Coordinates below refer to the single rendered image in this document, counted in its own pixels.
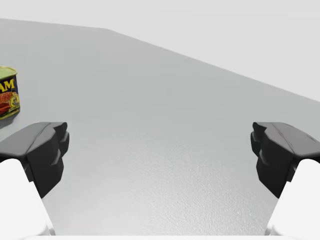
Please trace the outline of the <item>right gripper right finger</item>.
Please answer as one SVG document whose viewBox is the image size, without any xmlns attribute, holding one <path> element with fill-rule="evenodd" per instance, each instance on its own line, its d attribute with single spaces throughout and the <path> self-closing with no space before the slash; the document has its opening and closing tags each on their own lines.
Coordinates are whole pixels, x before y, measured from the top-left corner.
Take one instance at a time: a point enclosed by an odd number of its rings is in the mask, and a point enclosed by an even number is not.
<svg viewBox="0 0 320 240">
<path fill-rule="evenodd" d="M 260 182 L 278 199 L 266 236 L 320 236 L 320 141 L 283 122 L 254 122 Z"/>
</svg>

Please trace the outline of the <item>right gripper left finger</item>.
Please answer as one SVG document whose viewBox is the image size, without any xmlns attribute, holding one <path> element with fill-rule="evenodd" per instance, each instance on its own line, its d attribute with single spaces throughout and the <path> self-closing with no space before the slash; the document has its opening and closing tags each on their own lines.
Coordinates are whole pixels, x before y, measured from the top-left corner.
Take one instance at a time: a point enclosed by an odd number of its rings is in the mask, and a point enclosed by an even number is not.
<svg viewBox="0 0 320 240">
<path fill-rule="evenodd" d="M 0 236 L 54 236 L 42 199 L 60 182 L 66 122 L 38 122 L 0 141 Z"/>
</svg>

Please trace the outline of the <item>green and blue rectangular can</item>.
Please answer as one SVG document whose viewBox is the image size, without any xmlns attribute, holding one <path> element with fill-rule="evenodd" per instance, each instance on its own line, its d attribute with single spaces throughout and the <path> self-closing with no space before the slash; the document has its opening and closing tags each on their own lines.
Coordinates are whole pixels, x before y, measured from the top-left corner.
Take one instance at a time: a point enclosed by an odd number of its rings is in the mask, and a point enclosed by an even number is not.
<svg viewBox="0 0 320 240">
<path fill-rule="evenodd" d="M 17 71 L 0 65 L 0 122 L 14 118 L 20 109 Z"/>
</svg>

